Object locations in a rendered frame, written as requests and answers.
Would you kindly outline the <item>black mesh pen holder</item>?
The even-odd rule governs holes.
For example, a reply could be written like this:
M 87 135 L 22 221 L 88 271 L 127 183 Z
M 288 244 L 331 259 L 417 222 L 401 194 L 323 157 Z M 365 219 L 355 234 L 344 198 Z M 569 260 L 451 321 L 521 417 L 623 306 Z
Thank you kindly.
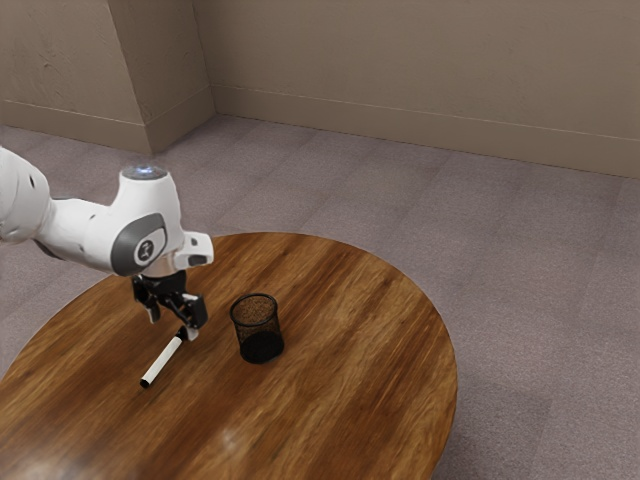
M 264 364 L 284 351 L 278 304 L 266 293 L 250 293 L 236 299 L 230 308 L 241 357 L 251 364 Z

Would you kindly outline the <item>white marker pen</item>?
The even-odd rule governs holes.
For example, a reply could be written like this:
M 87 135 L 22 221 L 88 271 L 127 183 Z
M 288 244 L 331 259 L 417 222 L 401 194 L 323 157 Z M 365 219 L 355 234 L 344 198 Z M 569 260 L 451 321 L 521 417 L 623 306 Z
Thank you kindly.
M 139 385 L 143 389 L 148 388 L 154 382 L 159 373 L 164 369 L 179 347 L 187 339 L 188 330 L 186 327 L 181 327 L 141 377 Z

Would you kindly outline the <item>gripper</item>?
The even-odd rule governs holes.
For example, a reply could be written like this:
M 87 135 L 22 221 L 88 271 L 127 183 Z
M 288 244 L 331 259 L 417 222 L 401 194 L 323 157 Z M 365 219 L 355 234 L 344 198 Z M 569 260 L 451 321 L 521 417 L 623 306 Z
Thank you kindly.
M 208 313 L 201 295 L 187 293 L 185 270 L 164 277 L 139 274 L 131 280 L 134 298 L 143 304 L 151 324 L 157 323 L 161 317 L 158 305 L 160 303 L 182 321 L 183 326 L 177 333 L 182 341 L 193 341 L 197 338 L 200 329 L 208 321 Z

